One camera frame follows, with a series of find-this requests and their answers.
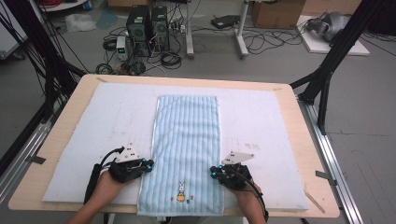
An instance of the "cartoon embroidery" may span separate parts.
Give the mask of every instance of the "cartoon embroidery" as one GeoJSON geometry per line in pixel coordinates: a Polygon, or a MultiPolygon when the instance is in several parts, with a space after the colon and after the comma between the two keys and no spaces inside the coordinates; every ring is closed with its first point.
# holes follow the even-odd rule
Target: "cartoon embroidery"
{"type": "Polygon", "coordinates": [[[186,195],[184,195],[184,182],[178,182],[177,201],[183,203],[185,200],[186,200],[186,195]]]}

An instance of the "cable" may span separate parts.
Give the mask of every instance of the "cable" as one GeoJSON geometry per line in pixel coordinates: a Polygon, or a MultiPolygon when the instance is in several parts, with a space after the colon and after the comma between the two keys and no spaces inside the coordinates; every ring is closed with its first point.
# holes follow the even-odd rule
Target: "cable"
{"type": "MultiPolygon", "coordinates": [[[[37,79],[43,77],[46,80],[45,85],[39,80],[39,84],[46,96],[44,103],[46,107],[44,120],[46,120],[52,115],[53,104],[59,100],[59,97],[68,99],[77,86],[74,75],[82,77],[85,73],[65,60],[59,40],[55,38],[52,42],[42,23],[37,18],[30,1],[4,0],[4,3],[33,43],[34,50],[25,43],[21,35],[13,29],[10,22],[5,22],[6,29],[17,40],[31,61],[37,79]]],[[[53,26],[48,27],[48,29],[52,32],[54,31],[53,26]]]]}
{"type": "Polygon", "coordinates": [[[113,56],[116,53],[117,50],[117,37],[119,36],[120,33],[122,33],[126,28],[124,27],[120,27],[117,29],[114,29],[112,31],[110,31],[109,35],[105,36],[103,39],[105,40],[102,44],[103,49],[105,50],[105,54],[104,54],[104,63],[99,63],[96,66],[95,69],[95,73],[96,74],[103,74],[105,72],[105,74],[112,74],[113,73],[113,68],[111,67],[111,65],[109,64],[111,62],[111,60],[113,59],[113,56]],[[117,31],[119,29],[122,29],[117,35],[114,35],[113,32],[117,31]],[[108,52],[113,52],[110,56],[110,58],[108,58],[108,52]]]}
{"type": "Polygon", "coordinates": [[[194,14],[197,11],[198,7],[201,5],[201,1],[202,0],[199,0],[197,7],[195,8],[194,12],[192,12],[191,17],[186,21],[186,23],[188,23],[190,20],[192,20],[192,17],[194,16],[194,14]]]}
{"type": "Polygon", "coordinates": [[[396,36],[389,37],[389,35],[380,35],[374,33],[363,33],[363,35],[368,38],[375,38],[384,42],[396,42],[396,36]]]}
{"type": "Polygon", "coordinates": [[[181,60],[181,57],[174,52],[164,52],[161,55],[161,65],[167,69],[178,69],[181,66],[181,60]]]}
{"type": "MultiPolygon", "coordinates": [[[[58,36],[60,36],[61,37],[61,39],[62,39],[62,41],[66,44],[66,46],[70,49],[70,51],[73,53],[73,55],[76,57],[76,59],[78,60],[78,62],[82,65],[82,67],[85,69],[85,72],[86,73],[90,73],[90,71],[88,70],[88,68],[86,68],[85,67],[85,65],[84,65],[84,63],[81,61],[81,59],[77,56],[77,54],[73,51],[73,49],[70,47],[70,45],[67,43],[67,41],[64,39],[64,37],[62,36],[62,34],[59,32],[59,30],[58,29],[56,29],[55,28],[55,26],[53,25],[53,23],[52,23],[52,21],[50,20],[50,18],[48,18],[48,17],[46,17],[46,15],[48,14],[48,12],[47,12],[47,10],[45,9],[45,8],[43,8],[44,9],[44,12],[46,13],[46,14],[44,14],[44,12],[42,11],[42,10],[39,10],[40,11],[40,14],[41,14],[41,16],[43,17],[43,18],[46,18],[47,19],[47,21],[49,22],[49,25],[52,27],[52,31],[56,31],[56,33],[58,34],[58,36]]],[[[58,40],[58,38],[56,37],[56,35],[53,33],[53,35],[52,35],[52,38],[55,40],[55,42],[57,42],[58,43],[58,50],[62,53],[62,48],[61,48],[61,45],[60,45],[60,43],[59,43],[59,40],[58,40]]]]}
{"type": "Polygon", "coordinates": [[[265,208],[265,203],[264,203],[264,200],[262,199],[262,193],[259,192],[259,190],[254,186],[254,184],[251,183],[250,180],[246,179],[244,176],[240,175],[237,172],[234,172],[234,174],[236,176],[238,176],[239,178],[241,178],[242,180],[244,180],[245,183],[251,188],[253,193],[256,195],[257,199],[259,200],[260,206],[262,207],[262,214],[264,215],[265,222],[267,222],[269,214],[268,214],[267,209],[265,208]]]}
{"type": "Polygon", "coordinates": [[[382,49],[382,50],[384,50],[385,52],[387,52],[387,53],[389,53],[389,54],[391,54],[391,55],[393,55],[393,56],[396,56],[396,54],[394,54],[394,53],[392,53],[392,52],[388,51],[387,49],[384,49],[384,48],[381,48],[381,47],[379,47],[377,44],[375,44],[375,43],[371,42],[370,40],[368,40],[368,39],[366,39],[366,38],[363,38],[362,36],[361,36],[361,39],[363,39],[363,40],[367,41],[368,43],[370,43],[370,44],[372,44],[372,45],[376,46],[376,47],[377,47],[377,48],[379,48],[379,49],[382,49]]]}
{"type": "Polygon", "coordinates": [[[100,166],[103,167],[103,164],[105,163],[105,161],[107,160],[107,158],[108,158],[111,154],[113,154],[113,153],[115,153],[115,152],[118,152],[118,153],[121,154],[121,152],[122,152],[124,149],[125,149],[125,147],[120,147],[120,148],[116,148],[116,149],[111,150],[109,153],[107,153],[107,155],[105,155],[105,156],[103,157],[103,159],[102,159],[102,161],[101,161],[101,163],[100,163],[100,166]]]}
{"type": "Polygon", "coordinates": [[[256,33],[255,35],[247,35],[243,34],[244,40],[247,41],[249,39],[250,43],[247,44],[247,50],[251,54],[261,54],[264,51],[268,49],[275,49],[279,48],[284,45],[300,45],[303,43],[303,37],[300,34],[292,34],[291,32],[288,31],[265,31],[263,33],[256,31],[256,30],[248,30],[245,29],[246,31],[250,31],[252,33],[256,33]],[[289,35],[290,38],[282,38],[282,35],[289,35]],[[259,47],[253,48],[253,44],[255,43],[256,39],[260,39],[262,42],[259,47]],[[271,47],[265,48],[264,44],[268,43],[271,45],[271,47]]]}
{"type": "Polygon", "coordinates": [[[161,69],[161,70],[163,71],[164,75],[166,76],[165,70],[163,70],[159,65],[154,65],[154,64],[151,63],[151,58],[152,58],[152,56],[154,55],[154,50],[155,50],[155,46],[154,46],[154,49],[150,49],[151,55],[148,57],[148,63],[151,64],[151,66],[153,66],[152,68],[159,68],[159,69],[161,69]]]}

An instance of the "cardboard box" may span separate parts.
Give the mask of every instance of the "cardboard box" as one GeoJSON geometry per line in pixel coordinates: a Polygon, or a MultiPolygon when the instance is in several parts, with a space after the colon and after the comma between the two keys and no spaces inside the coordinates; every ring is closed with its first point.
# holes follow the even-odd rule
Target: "cardboard box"
{"type": "Polygon", "coordinates": [[[361,0],[306,0],[303,8],[305,16],[320,16],[323,12],[339,11],[352,15],[358,8],[361,0]]]}
{"type": "Polygon", "coordinates": [[[151,0],[108,0],[110,7],[131,7],[133,5],[151,5],[151,0]]]}
{"type": "Polygon", "coordinates": [[[255,27],[294,29],[305,0],[278,0],[277,3],[255,3],[251,19],[255,27]]]}

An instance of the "black device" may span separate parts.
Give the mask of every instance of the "black device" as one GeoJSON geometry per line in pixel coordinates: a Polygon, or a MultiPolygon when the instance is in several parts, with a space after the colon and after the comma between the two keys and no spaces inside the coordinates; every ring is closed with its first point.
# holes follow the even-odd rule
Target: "black device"
{"type": "Polygon", "coordinates": [[[117,162],[114,159],[111,162],[105,164],[106,159],[113,153],[122,153],[125,147],[116,148],[102,159],[101,163],[96,163],[93,166],[90,181],[87,185],[87,189],[85,191],[84,203],[86,203],[92,196],[93,191],[96,188],[96,183],[98,182],[100,173],[103,169],[108,167],[108,171],[111,174],[111,177],[120,182],[126,183],[130,180],[137,179],[144,173],[148,173],[152,171],[152,166],[154,165],[154,161],[146,160],[146,159],[139,159],[139,160],[132,160],[132,161],[124,161],[124,162],[117,162]]]}
{"type": "Polygon", "coordinates": [[[309,20],[305,28],[307,31],[316,31],[325,41],[332,43],[344,30],[348,21],[349,17],[341,12],[324,12],[320,17],[309,20]]]}
{"type": "Polygon", "coordinates": [[[217,167],[212,166],[210,167],[210,176],[217,179],[222,186],[228,189],[245,190],[246,186],[250,187],[260,202],[265,221],[268,221],[269,213],[265,208],[262,193],[252,183],[252,177],[246,165],[238,162],[236,164],[219,165],[217,167]]]}
{"type": "Polygon", "coordinates": [[[167,8],[154,7],[151,10],[151,22],[156,41],[155,49],[169,50],[167,8]]]}
{"type": "Polygon", "coordinates": [[[211,20],[210,22],[212,23],[212,25],[214,25],[216,28],[218,29],[223,29],[225,27],[229,27],[229,26],[234,26],[237,23],[239,23],[239,19],[241,16],[223,16],[223,17],[218,17],[215,18],[213,20],[211,20]]]}
{"type": "Polygon", "coordinates": [[[153,37],[149,6],[132,6],[126,28],[131,40],[133,54],[139,57],[148,57],[151,54],[149,41],[153,37]]]}

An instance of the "wire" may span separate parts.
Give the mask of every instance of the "wire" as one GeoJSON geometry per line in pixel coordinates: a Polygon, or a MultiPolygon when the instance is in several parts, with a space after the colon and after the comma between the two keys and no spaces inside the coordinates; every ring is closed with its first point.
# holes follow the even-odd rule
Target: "wire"
{"type": "Polygon", "coordinates": [[[380,34],[373,34],[373,33],[363,33],[364,36],[368,38],[375,38],[385,42],[396,42],[396,36],[389,37],[389,35],[380,35],[380,34]]]}
{"type": "Polygon", "coordinates": [[[259,200],[260,206],[262,207],[262,214],[264,215],[265,221],[268,220],[268,212],[267,209],[265,208],[265,203],[264,200],[262,199],[262,193],[259,192],[259,190],[254,186],[254,184],[251,183],[250,180],[245,178],[244,176],[240,175],[237,172],[234,172],[235,175],[237,175],[239,178],[243,179],[245,183],[251,188],[251,190],[254,192],[256,195],[257,199],[259,200]]]}
{"type": "Polygon", "coordinates": [[[199,0],[197,7],[195,8],[194,12],[192,12],[191,17],[186,21],[186,24],[187,24],[190,20],[192,20],[192,17],[194,16],[194,14],[195,14],[195,12],[197,11],[198,7],[201,5],[201,1],[202,1],[202,0],[199,0]]]}
{"type": "Polygon", "coordinates": [[[107,160],[107,158],[108,158],[111,154],[113,154],[113,153],[115,153],[115,152],[118,152],[118,153],[121,154],[121,152],[122,152],[124,149],[125,149],[125,147],[120,147],[120,148],[116,148],[116,149],[111,150],[109,153],[107,153],[107,155],[105,155],[105,156],[103,157],[102,162],[100,163],[100,166],[103,167],[105,161],[107,160]]]}
{"type": "Polygon", "coordinates": [[[303,43],[303,37],[300,34],[296,35],[288,31],[265,31],[263,33],[252,29],[245,29],[245,31],[255,34],[243,34],[245,41],[250,40],[249,44],[247,44],[247,50],[251,54],[257,55],[268,49],[276,49],[284,45],[300,45],[303,43]],[[257,39],[261,41],[261,44],[259,47],[253,48],[252,46],[256,43],[257,39]],[[268,43],[270,47],[265,48],[265,43],[268,43]]]}
{"type": "Polygon", "coordinates": [[[393,55],[393,56],[396,56],[396,54],[390,52],[390,51],[387,50],[387,49],[384,49],[384,48],[382,48],[382,47],[379,47],[377,44],[371,42],[370,40],[368,40],[368,39],[366,39],[366,38],[364,38],[364,37],[362,37],[362,36],[361,36],[361,39],[365,40],[366,42],[368,42],[368,43],[370,43],[370,44],[372,44],[372,45],[374,45],[374,46],[376,46],[376,47],[379,48],[379,49],[384,50],[385,52],[387,52],[387,53],[389,53],[389,54],[391,54],[391,55],[393,55]]]}
{"type": "MultiPolygon", "coordinates": [[[[155,39],[156,36],[157,36],[157,34],[155,34],[155,36],[152,37],[152,38],[150,39],[150,42],[151,42],[153,39],[155,39]]],[[[151,51],[151,55],[148,57],[148,63],[151,64],[151,66],[153,66],[152,68],[159,68],[159,69],[161,69],[161,70],[163,71],[164,75],[166,76],[165,70],[163,70],[159,65],[154,65],[154,64],[151,62],[151,58],[153,57],[154,51],[155,51],[155,45],[154,45],[154,48],[153,48],[153,49],[150,49],[150,51],[151,51]]]]}
{"type": "Polygon", "coordinates": [[[181,57],[174,52],[164,52],[161,55],[161,65],[167,69],[178,69],[181,66],[181,60],[181,57]]]}
{"type": "Polygon", "coordinates": [[[116,54],[117,50],[117,38],[120,36],[122,32],[126,30],[126,27],[122,26],[117,29],[114,29],[109,32],[107,36],[105,36],[104,42],[102,44],[103,49],[105,50],[105,54],[103,56],[103,60],[105,61],[104,63],[99,63],[96,66],[95,73],[96,74],[113,74],[114,70],[109,64],[111,60],[113,59],[114,55],[116,54]]]}
{"type": "MultiPolygon", "coordinates": [[[[81,61],[81,59],[77,56],[77,54],[73,51],[73,49],[70,47],[70,45],[67,43],[67,41],[64,39],[64,37],[62,36],[62,34],[59,32],[59,30],[58,29],[56,29],[55,28],[55,26],[53,25],[53,23],[52,23],[52,21],[50,20],[50,18],[49,17],[46,17],[46,15],[48,14],[48,12],[47,12],[47,10],[45,9],[45,8],[43,8],[44,9],[44,12],[46,13],[46,14],[44,14],[44,12],[42,11],[42,10],[39,10],[40,11],[40,14],[41,14],[41,16],[43,17],[43,18],[46,18],[47,19],[47,21],[49,22],[49,24],[50,24],[50,26],[52,27],[52,31],[54,31],[54,33],[55,33],[55,31],[56,31],[56,33],[58,34],[58,36],[60,36],[61,37],[61,39],[62,39],[62,41],[66,44],[66,46],[70,49],[70,51],[73,53],[73,55],[76,57],[76,59],[78,60],[78,62],[82,65],[82,67],[85,69],[85,72],[87,72],[87,73],[90,73],[90,71],[88,70],[88,68],[87,67],[85,67],[85,65],[84,65],[84,63],[81,61]]],[[[52,36],[52,38],[55,40],[55,42],[57,42],[58,43],[58,50],[62,53],[62,56],[63,56],[63,52],[62,52],[62,48],[61,48],[61,45],[60,45],[60,43],[59,43],[59,41],[58,41],[58,38],[56,37],[56,36],[52,36]]]]}

